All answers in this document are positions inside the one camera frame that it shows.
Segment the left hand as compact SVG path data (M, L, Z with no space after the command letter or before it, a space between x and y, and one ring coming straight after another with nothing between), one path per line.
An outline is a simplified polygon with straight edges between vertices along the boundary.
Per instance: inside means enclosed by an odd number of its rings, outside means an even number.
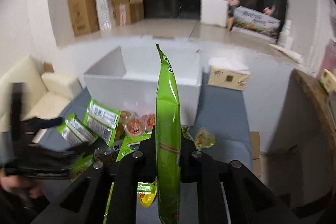
M43 195L40 182L21 176L7 176L3 168L1 169L1 188L9 193L13 193L15 189L28 189L31 198Z

